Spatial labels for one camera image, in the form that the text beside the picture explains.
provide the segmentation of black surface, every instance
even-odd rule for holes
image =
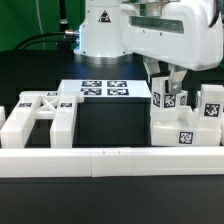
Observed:
[[[166,74],[166,64],[162,64],[162,71],[162,75]],[[133,63],[102,68],[76,64],[71,55],[56,52],[3,52],[0,104],[9,113],[21,91],[57,90],[61,79],[73,78],[144,80],[146,73],[138,57]],[[202,83],[223,84],[223,80],[219,68],[188,72],[184,88],[190,90],[189,103],[194,104],[194,95]],[[147,145],[147,116],[148,102],[144,99],[89,99],[78,109],[74,144]],[[109,138],[105,127],[113,124],[112,131],[118,132],[119,126],[114,123],[120,118],[120,127],[124,126],[127,133]],[[45,143],[40,147],[48,145],[49,128],[49,121],[38,121],[28,144],[38,144],[42,138]],[[0,224],[223,224],[223,209],[221,175],[0,179]]]
[[[7,224],[222,224],[223,176],[1,179]]]
[[[71,53],[55,51],[3,52],[0,74],[0,105],[6,106],[7,115],[22,91],[57,90],[62,79],[146,79],[141,57],[131,63],[99,66],[75,63]],[[141,98],[86,98],[78,105],[74,147],[149,146],[149,103]],[[43,131],[39,123],[26,147],[49,147],[50,142],[40,134],[48,132],[48,121],[41,121]]]

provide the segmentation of white foam block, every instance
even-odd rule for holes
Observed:
[[[60,97],[50,129],[52,148],[72,148],[78,99],[76,95]]]
[[[91,177],[87,150],[2,149],[0,177]]]
[[[92,176],[131,176],[132,156],[130,153],[120,153],[114,149],[92,155]]]
[[[24,148],[35,120],[32,112],[40,106],[38,96],[24,96],[1,129],[2,148]]]

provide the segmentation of sticker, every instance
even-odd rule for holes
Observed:
[[[153,93],[153,104],[157,107],[160,107],[161,95],[157,92]]]
[[[116,95],[118,95],[118,96],[121,96],[121,95],[128,96],[129,92],[128,92],[127,89],[108,89],[107,94],[109,96],[116,96]]]
[[[193,143],[193,132],[181,131],[179,135],[179,144],[192,145]]]
[[[60,107],[72,107],[72,103],[61,103]]]
[[[81,91],[84,93],[84,95],[88,95],[88,96],[102,95],[102,89],[98,89],[98,88],[94,88],[94,89],[85,88],[85,89],[81,89]]]
[[[176,106],[176,95],[167,94],[164,98],[164,108],[171,108]]]
[[[84,87],[101,87],[102,81],[83,81],[82,86],[84,86]]]
[[[220,110],[220,104],[206,103],[205,104],[205,117],[218,117]]]
[[[126,81],[108,81],[107,82],[108,87],[127,87]]]
[[[58,93],[48,93],[47,96],[57,96]]]
[[[187,96],[186,95],[181,96],[181,98],[180,98],[180,105],[184,106],[186,104],[187,104]]]
[[[19,107],[31,107],[32,103],[20,103]]]
[[[110,21],[110,17],[107,14],[107,11],[104,10],[102,16],[100,17],[100,19],[98,20],[99,23],[111,23]]]

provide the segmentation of black cable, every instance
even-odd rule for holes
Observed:
[[[26,44],[24,47],[22,47],[22,50],[25,50],[27,47],[33,44],[39,44],[39,43],[57,43],[59,40],[38,40],[38,41],[33,41],[31,43]]]
[[[60,35],[64,35],[64,32],[52,32],[52,33],[43,33],[43,34],[39,34],[36,36],[32,36],[27,38],[26,40],[22,41],[20,44],[16,45],[14,50],[19,50],[20,47],[22,47],[24,44],[29,43],[32,40],[35,39],[39,39],[39,38],[43,38],[43,37],[50,37],[50,36],[60,36]]]
[[[25,50],[27,47],[29,47],[30,45],[33,45],[33,44],[39,44],[39,43],[57,43],[57,42],[60,42],[60,41],[75,43],[74,40],[38,40],[38,41],[33,41],[31,43],[26,44],[24,47],[22,47],[22,50]]]

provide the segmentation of white block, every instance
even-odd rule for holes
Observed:
[[[91,153],[54,149],[0,150],[0,177],[91,177]]]
[[[196,129],[194,146],[219,146],[221,129]]]
[[[4,123],[5,123],[5,108],[0,107],[0,130]]]
[[[221,85],[202,85],[201,99],[208,102],[224,102],[224,88]]]
[[[177,128],[164,127],[160,124],[156,121],[152,122],[151,144],[153,146],[176,146],[178,134]]]
[[[1,129],[2,148],[24,148],[35,120],[32,112],[40,106],[38,96],[24,96]]]
[[[165,94],[165,83],[169,77],[159,77],[152,79],[152,91],[159,92],[160,94]]]
[[[198,120],[198,129],[209,129],[209,130],[216,130],[220,129],[221,127],[221,119],[209,119],[200,117]]]
[[[151,118],[156,121],[176,121],[178,119],[178,111],[176,108],[169,110],[158,110],[151,112]]]
[[[92,155],[92,176],[131,176],[132,156],[130,153],[104,151]]]
[[[177,107],[178,112],[178,120],[187,120],[189,114],[192,113],[192,109],[190,106],[179,106]]]
[[[199,110],[194,110],[193,112],[188,113],[188,116],[187,116],[188,126],[191,128],[197,128],[199,119],[200,119]]]
[[[50,129],[52,148],[72,148],[78,97],[63,95]]]

